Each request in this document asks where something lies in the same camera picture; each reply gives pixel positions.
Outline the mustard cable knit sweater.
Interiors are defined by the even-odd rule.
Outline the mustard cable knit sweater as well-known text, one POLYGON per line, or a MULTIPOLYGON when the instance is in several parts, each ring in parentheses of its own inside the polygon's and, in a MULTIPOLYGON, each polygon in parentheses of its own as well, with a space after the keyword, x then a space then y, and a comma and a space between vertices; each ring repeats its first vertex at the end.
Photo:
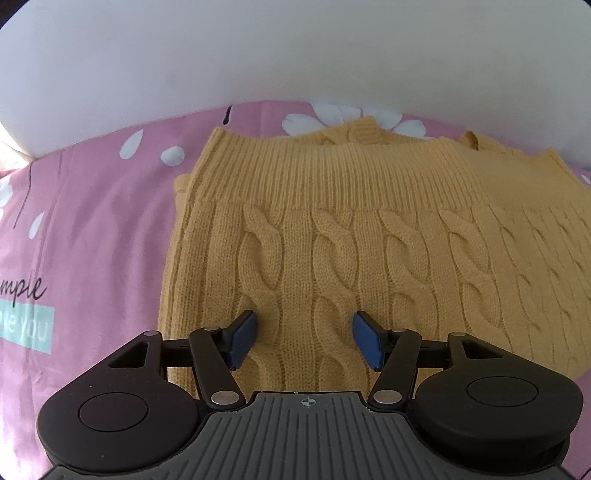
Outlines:
POLYGON ((590 189, 552 150, 416 140, 370 118, 290 138, 218 128, 174 189, 159 330, 256 312, 245 393, 368 392, 358 311, 570 378, 590 367, 590 189))

